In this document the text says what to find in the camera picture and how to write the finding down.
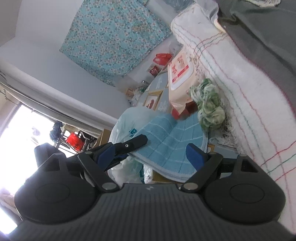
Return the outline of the red plastic bag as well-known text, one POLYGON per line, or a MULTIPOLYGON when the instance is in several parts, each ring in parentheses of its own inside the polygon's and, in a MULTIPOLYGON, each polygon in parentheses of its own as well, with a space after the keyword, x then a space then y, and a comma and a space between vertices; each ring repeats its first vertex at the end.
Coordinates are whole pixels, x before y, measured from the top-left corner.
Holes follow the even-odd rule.
POLYGON ((156 54, 156 56, 153 59, 153 62, 158 65, 165 66, 171 58, 172 55, 170 53, 159 53, 156 54))

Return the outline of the blue striped towel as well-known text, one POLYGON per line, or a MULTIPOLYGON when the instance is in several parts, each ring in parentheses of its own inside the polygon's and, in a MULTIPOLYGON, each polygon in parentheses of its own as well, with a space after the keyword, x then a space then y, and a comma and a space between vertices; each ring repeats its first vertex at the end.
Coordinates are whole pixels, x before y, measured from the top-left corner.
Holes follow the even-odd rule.
POLYGON ((171 114, 162 113, 144 126, 138 135, 145 135, 147 144, 130 155, 162 176, 180 183, 196 173, 186 157, 187 145, 192 143, 204 152, 208 148, 208 135, 203 132, 196 114, 185 120, 175 120, 171 114))

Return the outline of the dark grey blanket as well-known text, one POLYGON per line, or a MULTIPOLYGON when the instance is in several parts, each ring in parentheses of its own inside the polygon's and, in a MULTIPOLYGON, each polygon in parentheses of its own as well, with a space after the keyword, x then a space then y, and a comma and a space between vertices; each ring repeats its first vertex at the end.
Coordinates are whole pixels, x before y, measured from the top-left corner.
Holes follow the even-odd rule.
POLYGON ((242 54, 264 71, 295 106, 295 1, 261 7, 218 1, 219 22, 242 54))

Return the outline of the red bag on balcony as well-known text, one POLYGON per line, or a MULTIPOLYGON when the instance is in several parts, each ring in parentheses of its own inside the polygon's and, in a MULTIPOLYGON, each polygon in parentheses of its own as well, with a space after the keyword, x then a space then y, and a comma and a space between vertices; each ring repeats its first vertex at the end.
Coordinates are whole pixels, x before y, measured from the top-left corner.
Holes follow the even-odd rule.
POLYGON ((76 151, 81 151, 84 146, 84 141, 79 138, 79 136, 75 133, 71 133, 69 137, 66 139, 66 143, 68 143, 71 147, 73 147, 76 151))

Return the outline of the teal floral wall cloth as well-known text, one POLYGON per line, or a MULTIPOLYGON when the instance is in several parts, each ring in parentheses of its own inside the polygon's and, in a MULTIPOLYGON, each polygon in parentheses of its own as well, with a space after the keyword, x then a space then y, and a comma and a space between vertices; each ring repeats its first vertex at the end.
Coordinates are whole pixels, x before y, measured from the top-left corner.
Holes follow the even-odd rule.
POLYGON ((147 1, 84 1, 60 52, 107 85, 130 73, 171 35, 147 1))

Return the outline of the brown cardboard box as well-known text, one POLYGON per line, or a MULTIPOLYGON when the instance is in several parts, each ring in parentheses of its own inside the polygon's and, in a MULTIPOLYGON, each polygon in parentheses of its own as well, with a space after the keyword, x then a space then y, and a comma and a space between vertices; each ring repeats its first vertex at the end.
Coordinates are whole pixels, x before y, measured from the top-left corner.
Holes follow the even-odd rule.
POLYGON ((97 142, 95 144, 95 147, 99 147, 101 145, 107 144, 110 138, 111 131, 108 129, 104 129, 100 135, 100 137, 97 139, 97 142))

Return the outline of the red white wipes pack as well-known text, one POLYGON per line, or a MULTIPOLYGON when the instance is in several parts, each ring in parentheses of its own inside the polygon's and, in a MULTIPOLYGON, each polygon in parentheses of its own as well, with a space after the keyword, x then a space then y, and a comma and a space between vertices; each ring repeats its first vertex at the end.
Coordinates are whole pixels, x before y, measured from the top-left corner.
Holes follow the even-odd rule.
POLYGON ((194 64, 182 49, 168 65, 169 102, 172 106, 171 114, 175 119, 190 113, 193 100, 189 89, 197 85, 199 80, 194 64))

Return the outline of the green white cloth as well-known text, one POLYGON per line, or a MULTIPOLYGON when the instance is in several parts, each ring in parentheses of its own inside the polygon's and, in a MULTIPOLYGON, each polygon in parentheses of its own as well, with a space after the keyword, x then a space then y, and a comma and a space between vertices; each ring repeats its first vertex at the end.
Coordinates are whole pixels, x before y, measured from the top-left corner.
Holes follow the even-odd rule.
POLYGON ((209 78, 189 88, 189 96, 197 104, 198 121, 205 131, 216 130, 226 119, 218 88, 209 78))

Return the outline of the white plaid blanket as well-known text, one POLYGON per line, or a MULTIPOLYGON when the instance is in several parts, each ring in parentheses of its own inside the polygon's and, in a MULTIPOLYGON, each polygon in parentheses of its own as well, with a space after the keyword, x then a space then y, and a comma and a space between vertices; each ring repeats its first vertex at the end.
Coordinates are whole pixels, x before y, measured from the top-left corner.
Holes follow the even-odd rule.
POLYGON ((282 188, 280 221, 295 230, 295 117, 283 93, 220 32, 198 4, 171 22, 176 39, 220 89, 238 150, 282 188))

